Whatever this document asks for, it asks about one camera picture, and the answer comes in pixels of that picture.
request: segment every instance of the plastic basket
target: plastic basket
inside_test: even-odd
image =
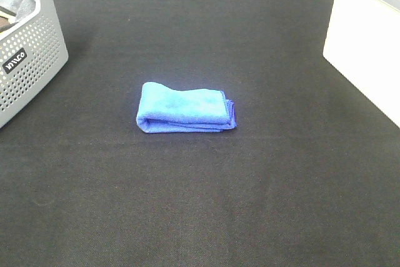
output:
[[[0,128],[56,75],[68,52],[53,0],[0,34]]]

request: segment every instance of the gray basket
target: gray basket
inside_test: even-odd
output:
[[[0,34],[0,128],[56,75],[68,52],[53,0]]]

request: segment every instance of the blue towel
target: blue towel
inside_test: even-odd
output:
[[[145,83],[136,116],[145,133],[217,132],[236,127],[234,103],[222,91],[176,91]]]

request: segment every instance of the black fabric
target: black fabric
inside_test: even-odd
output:
[[[1,266],[396,266],[400,131],[323,57],[333,0],[54,0],[69,62],[0,130]],[[141,85],[238,128],[154,134]]]

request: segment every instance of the logo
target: logo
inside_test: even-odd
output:
[[[9,74],[12,70],[15,69],[16,66],[18,66],[24,59],[26,59],[26,57],[27,54],[25,52],[25,49],[21,48],[15,55],[9,58],[9,60],[2,65],[4,71]]]

